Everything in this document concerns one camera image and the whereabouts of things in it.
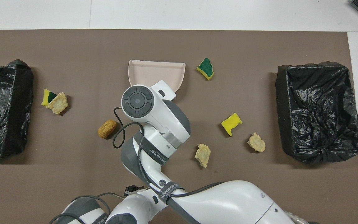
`black plastic bag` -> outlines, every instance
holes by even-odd
[[[276,98],[285,153],[304,163],[358,155],[358,117],[348,68],[336,62],[279,66]]]
[[[21,153],[27,143],[33,79],[23,61],[0,67],[0,158]]]

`brown mat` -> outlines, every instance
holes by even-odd
[[[210,81],[195,69],[204,57],[214,67]],[[122,166],[111,140],[97,135],[105,120],[115,119],[112,110],[129,87],[130,59],[186,63],[174,102],[192,135],[162,168],[173,181],[191,191],[247,180],[306,220],[358,223],[358,156],[312,166],[287,156],[274,89],[278,65],[336,61],[351,69],[346,33],[0,30],[0,66],[17,58],[34,70],[34,104],[25,151],[0,160],[0,223],[47,223],[76,196],[122,194],[143,184]],[[68,95],[63,116],[41,106],[44,88]],[[220,122],[234,112],[243,125],[228,138]],[[247,145],[253,132],[265,140],[265,152]],[[212,151],[207,169],[193,158],[199,143]],[[120,201],[105,198],[111,207]],[[167,208],[150,223],[167,222],[185,220]]]

